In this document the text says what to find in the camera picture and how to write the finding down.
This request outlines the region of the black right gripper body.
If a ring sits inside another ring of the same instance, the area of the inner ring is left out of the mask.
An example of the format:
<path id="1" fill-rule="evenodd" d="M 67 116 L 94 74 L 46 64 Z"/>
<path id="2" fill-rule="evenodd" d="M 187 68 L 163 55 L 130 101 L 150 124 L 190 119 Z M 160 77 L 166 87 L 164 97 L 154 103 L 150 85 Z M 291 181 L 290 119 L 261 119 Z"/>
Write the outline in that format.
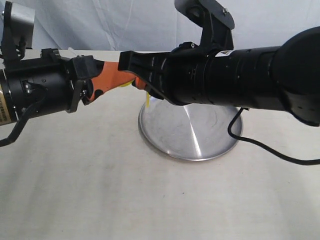
<path id="1" fill-rule="evenodd" d="M 171 52 L 120 53 L 118 70 L 133 73 L 151 96 L 173 105 L 208 104 L 204 73 L 209 47 L 181 43 Z"/>

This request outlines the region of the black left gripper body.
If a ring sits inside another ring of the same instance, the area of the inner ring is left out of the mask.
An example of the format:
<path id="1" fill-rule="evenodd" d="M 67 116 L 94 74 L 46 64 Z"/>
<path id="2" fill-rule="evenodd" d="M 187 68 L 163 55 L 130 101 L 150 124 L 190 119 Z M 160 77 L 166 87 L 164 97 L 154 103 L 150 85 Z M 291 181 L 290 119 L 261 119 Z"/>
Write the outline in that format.
<path id="1" fill-rule="evenodd" d="M 57 49 L 41 51 L 39 58 L 21 60 L 4 68 L 4 100 L 10 118 L 37 118 L 57 112 L 74 113 L 82 89 L 98 74 L 93 56 L 62 57 Z"/>

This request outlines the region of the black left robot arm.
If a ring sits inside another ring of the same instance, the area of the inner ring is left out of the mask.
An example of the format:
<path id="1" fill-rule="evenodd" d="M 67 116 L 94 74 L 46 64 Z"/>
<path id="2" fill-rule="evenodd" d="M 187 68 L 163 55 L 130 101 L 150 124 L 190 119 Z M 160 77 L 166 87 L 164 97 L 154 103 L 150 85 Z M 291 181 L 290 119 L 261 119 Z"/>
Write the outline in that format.
<path id="1" fill-rule="evenodd" d="M 47 48 L 38 58 L 8 57 L 0 71 L 0 123 L 22 126 L 29 119 L 58 112 L 74 113 L 108 91 L 132 83 L 135 75 L 118 62 L 92 55 L 72 58 Z"/>

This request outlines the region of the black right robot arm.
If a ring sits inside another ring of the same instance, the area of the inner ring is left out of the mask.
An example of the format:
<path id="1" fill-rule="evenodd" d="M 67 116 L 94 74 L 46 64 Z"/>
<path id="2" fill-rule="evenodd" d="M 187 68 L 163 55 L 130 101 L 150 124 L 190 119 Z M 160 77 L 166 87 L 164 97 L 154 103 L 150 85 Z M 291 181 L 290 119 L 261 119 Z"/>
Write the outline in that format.
<path id="1" fill-rule="evenodd" d="M 118 69 L 138 76 L 150 95 L 173 105 L 285 111 L 306 125 L 320 124 L 318 27 L 274 47 L 124 51 Z"/>

